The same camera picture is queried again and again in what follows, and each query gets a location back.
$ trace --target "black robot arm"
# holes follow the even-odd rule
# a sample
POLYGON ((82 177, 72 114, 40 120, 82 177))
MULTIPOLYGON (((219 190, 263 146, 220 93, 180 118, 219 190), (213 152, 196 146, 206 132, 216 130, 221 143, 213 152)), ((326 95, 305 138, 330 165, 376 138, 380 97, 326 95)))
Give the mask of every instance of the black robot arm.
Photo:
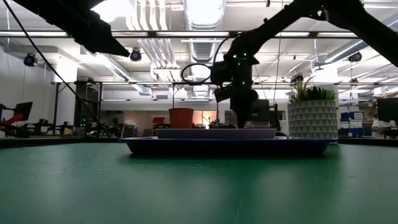
POLYGON ((264 19, 262 26, 235 38, 224 61, 211 68, 211 82, 219 86, 215 91, 216 100, 231 99, 238 128, 244 127, 257 100, 257 93, 251 89, 251 67, 259 63, 254 55, 265 42, 301 17, 328 21, 350 30, 398 67, 398 35, 369 15, 359 0, 294 0, 271 19, 264 19))

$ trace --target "security camera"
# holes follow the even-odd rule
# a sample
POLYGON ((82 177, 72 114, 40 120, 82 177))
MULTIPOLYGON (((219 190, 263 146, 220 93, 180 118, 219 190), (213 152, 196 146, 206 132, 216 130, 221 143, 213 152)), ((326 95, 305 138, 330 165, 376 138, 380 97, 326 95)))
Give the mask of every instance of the security camera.
POLYGON ((37 58, 35 53, 28 53, 24 59, 24 65, 28 67, 37 66, 37 58))
POLYGON ((348 61, 350 62, 360 62, 362 60, 362 54, 356 52, 355 54, 348 57, 348 61))
POLYGON ((130 59, 133 62, 139 62, 141 60, 141 53, 139 52, 139 49, 133 49, 131 54, 130 54, 130 59))

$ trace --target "plastic tray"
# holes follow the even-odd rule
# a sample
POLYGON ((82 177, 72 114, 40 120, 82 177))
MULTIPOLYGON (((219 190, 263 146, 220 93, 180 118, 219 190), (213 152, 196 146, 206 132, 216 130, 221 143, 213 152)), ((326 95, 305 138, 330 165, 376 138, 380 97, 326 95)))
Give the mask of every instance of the plastic tray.
POLYGON ((322 155, 337 139, 276 137, 275 139, 158 139, 124 138, 134 155, 142 156, 266 156, 322 155))
POLYGON ((159 139, 273 139, 276 129, 156 129, 159 139))

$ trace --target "white geometric planter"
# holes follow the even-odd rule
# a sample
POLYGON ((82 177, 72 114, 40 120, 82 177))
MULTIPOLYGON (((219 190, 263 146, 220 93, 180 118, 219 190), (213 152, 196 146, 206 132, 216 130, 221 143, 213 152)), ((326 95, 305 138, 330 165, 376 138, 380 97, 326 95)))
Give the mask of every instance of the white geometric planter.
POLYGON ((288 105, 289 135, 304 138, 338 138, 335 100, 308 100, 288 105))

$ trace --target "desk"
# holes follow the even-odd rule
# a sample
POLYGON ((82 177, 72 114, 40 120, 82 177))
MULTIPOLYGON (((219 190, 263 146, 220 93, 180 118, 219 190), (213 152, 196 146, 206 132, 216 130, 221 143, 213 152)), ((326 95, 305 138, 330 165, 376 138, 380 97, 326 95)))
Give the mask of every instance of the desk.
POLYGON ((125 144, 0 149, 1 223, 398 223, 398 148, 144 159, 125 144))

